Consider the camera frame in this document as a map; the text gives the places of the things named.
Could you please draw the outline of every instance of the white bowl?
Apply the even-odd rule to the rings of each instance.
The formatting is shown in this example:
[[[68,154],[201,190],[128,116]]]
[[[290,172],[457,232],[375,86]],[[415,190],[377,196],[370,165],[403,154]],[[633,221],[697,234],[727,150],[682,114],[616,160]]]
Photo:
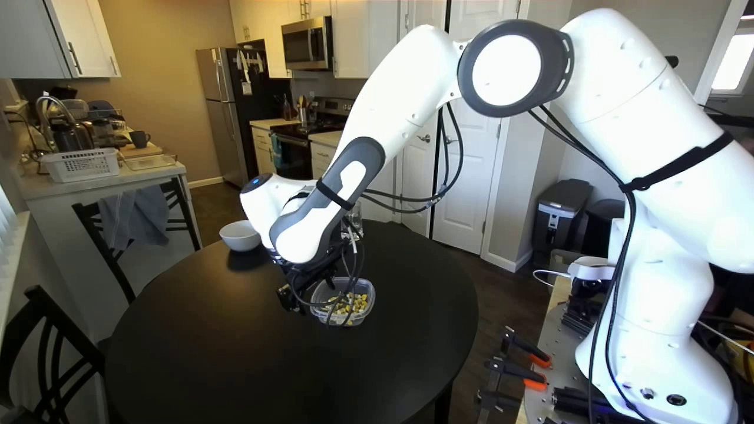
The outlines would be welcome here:
[[[233,253],[249,253],[249,249],[253,249],[258,246],[258,234],[245,220],[243,221],[230,221],[224,229],[219,229],[219,239]]]

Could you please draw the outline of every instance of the refrigerator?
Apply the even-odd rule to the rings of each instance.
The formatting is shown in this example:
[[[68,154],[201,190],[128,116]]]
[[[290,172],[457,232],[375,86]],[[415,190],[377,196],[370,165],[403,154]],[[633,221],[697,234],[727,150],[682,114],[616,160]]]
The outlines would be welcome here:
[[[219,174],[230,187],[256,178],[249,121],[279,119],[290,83],[267,79],[264,40],[196,53]]]

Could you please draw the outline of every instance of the black chair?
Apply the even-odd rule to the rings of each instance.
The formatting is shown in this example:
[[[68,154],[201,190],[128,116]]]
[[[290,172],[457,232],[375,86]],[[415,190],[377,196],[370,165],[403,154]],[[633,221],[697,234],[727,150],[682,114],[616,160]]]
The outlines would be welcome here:
[[[189,201],[183,196],[183,185],[178,178],[159,185],[159,190],[167,201],[167,210],[178,207],[180,216],[168,216],[167,220],[167,229],[164,232],[189,232],[192,249],[199,249],[198,242],[198,232],[192,226],[191,220],[191,210],[189,210]],[[113,249],[103,235],[100,235],[100,214],[98,214],[98,203],[74,203],[72,206],[74,216],[80,220],[80,223],[85,226],[85,232],[88,234],[92,242],[97,246],[98,254],[103,258],[103,261],[108,265],[108,269],[113,272],[124,299],[131,304],[135,299],[131,282],[127,281],[124,272],[120,269],[120,258],[124,254],[124,249],[131,246],[127,242],[124,249]]]
[[[18,413],[18,421],[66,424],[66,407],[72,395],[94,378],[103,374],[103,357],[85,337],[85,333],[57,306],[42,289],[29,288],[28,302],[6,324],[0,351],[0,404]],[[11,371],[28,337],[40,329],[37,341],[37,388],[34,405],[15,405],[9,393]]]

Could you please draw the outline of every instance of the white cabinet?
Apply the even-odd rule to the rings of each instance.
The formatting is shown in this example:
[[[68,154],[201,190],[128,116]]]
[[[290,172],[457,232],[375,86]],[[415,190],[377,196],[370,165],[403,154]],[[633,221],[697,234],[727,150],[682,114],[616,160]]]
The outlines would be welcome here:
[[[397,0],[332,0],[332,74],[366,79],[397,40]]]
[[[332,14],[335,0],[287,0],[290,4],[290,20],[310,20],[310,16],[325,16]]]
[[[98,0],[0,3],[0,79],[117,79]]]
[[[279,26],[291,22],[290,0],[230,0],[234,42],[264,40],[271,79],[290,79],[282,61]]]
[[[264,128],[251,128],[251,137],[253,137],[253,156],[256,156],[256,172],[258,178],[271,178],[276,174],[276,165],[272,165],[272,147],[271,147],[271,137],[267,130]]]
[[[335,156],[335,147],[310,142],[310,174],[322,178]]]

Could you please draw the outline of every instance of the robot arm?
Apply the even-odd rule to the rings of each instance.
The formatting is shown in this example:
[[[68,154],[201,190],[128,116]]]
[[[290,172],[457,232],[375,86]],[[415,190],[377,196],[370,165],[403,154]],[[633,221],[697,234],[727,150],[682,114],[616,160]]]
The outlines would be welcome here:
[[[322,180],[276,178],[243,194],[245,214],[279,265],[317,269],[332,261],[346,210],[436,109],[464,97],[485,116],[514,116],[561,94],[568,70],[568,39],[538,24],[503,22],[468,46],[418,26],[361,89]]]
[[[276,178],[240,196],[264,247],[293,269],[291,285],[304,288],[335,261],[346,210],[425,116],[457,97],[489,119],[555,99],[586,150],[620,181],[721,139],[663,56],[609,9],[581,14],[562,31],[503,22],[468,46],[430,26],[415,28],[364,83],[320,181]],[[660,421],[735,420],[725,374],[688,335],[712,293],[706,261],[754,272],[750,181],[750,156],[721,143],[636,196],[637,232],[624,261],[624,289],[609,296],[602,333],[577,348],[581,372],[589,367],[616,410]]]

